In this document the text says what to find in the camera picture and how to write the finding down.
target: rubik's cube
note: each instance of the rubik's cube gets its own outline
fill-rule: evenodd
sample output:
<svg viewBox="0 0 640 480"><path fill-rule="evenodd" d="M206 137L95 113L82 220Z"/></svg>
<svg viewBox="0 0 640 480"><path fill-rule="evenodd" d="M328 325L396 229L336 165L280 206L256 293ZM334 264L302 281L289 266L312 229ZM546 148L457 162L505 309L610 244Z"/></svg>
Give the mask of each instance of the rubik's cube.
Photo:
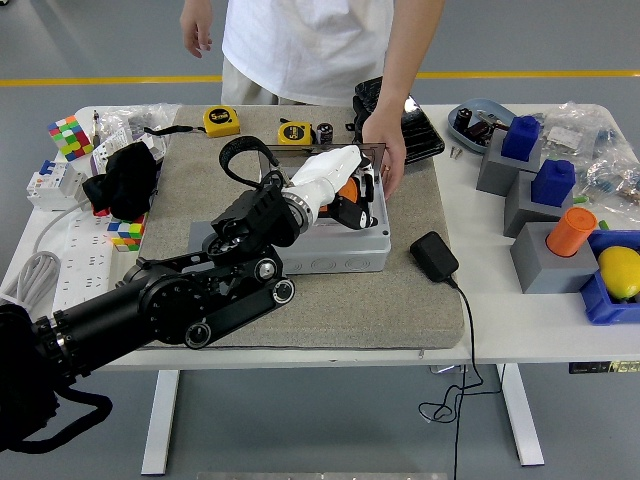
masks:
<svg viewBox="0 0 640 480"><path fill-rule="evenodd" d="M111 242L119 252L140 250L140 243L147 223L147 214L140 215L133 221L112 219L107 226Z"/></svg>
<svg viewBox="0 0 640 480"><path fill-rule="evenodd" d="M75 115L58 120L47 128L56 146L69 162L93 151L93 145Z"/></svg>

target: person's arm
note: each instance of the person's arm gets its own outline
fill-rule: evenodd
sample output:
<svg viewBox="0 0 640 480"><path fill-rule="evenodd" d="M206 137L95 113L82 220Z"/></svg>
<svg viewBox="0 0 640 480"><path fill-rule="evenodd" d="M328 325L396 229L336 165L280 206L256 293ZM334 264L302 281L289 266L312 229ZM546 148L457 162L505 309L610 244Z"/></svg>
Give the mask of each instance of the person's arm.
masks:
<svg viewBox="0 0 640 480"><path fill-rule="evenodd" d="M365 143L386 143L383 185L388 199L404 175L407 149L400 121L418 69L435 35L445 0L395 2L378 104L363 126Z"/></svg>
<svg viewBox="0 0 640 480"><path fill-rule="evenodd" d="M191 55L202 58L201 50L211 50L211 24L213 10L211 0L185 0L180 15L182 40Z"/></svg>

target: orange cylinder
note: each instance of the orange cylinder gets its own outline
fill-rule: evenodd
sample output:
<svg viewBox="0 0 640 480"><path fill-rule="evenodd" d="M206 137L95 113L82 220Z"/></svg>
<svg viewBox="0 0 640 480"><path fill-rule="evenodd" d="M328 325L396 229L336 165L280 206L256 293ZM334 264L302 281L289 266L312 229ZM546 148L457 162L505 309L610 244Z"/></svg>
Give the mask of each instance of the orange cylinder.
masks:
<svg viewBox="0 0 640 480"><path fill-rule="evenodd" d="M571 257L597 225L598 219L589 210L571 207L547 237L547 248L560 257Z"/></svg>

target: person's hand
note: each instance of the person's hand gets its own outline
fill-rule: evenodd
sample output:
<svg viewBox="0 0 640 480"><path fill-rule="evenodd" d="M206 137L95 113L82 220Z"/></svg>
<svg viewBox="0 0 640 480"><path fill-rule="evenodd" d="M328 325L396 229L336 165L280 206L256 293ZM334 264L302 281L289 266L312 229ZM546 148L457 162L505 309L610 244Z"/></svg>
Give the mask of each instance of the person's hand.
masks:
<svg viewBox="0 0 640 480"><path fill-rule="evenodd" d="M194 57L202 58L201 50L211 50L209 31L212 23L211 0L185 0L180 15L182 40Z"/></svg>
<svg viewBox="0 0 640 480"><path fill-rule="evenodd" d="M407 157L407 147L400 128L400 117L376 109L362 126L363 143L384 143L386 149L382 157L382 186L384 198L396 191L404 176L404 161Z"/></svg>

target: beige shorts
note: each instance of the beige shorts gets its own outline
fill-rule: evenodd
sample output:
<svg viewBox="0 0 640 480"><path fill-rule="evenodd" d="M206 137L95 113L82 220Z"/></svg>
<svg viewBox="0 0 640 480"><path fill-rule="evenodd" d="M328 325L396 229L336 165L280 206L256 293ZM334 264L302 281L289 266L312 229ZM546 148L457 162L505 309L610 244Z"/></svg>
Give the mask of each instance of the beige shorts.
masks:
<svg viewBox="0 0 640 480"><path fill-rule="evenodd" d="M223 105L302 105L300 102L278 97L245 77L224 57L222 63Z"/></svg>

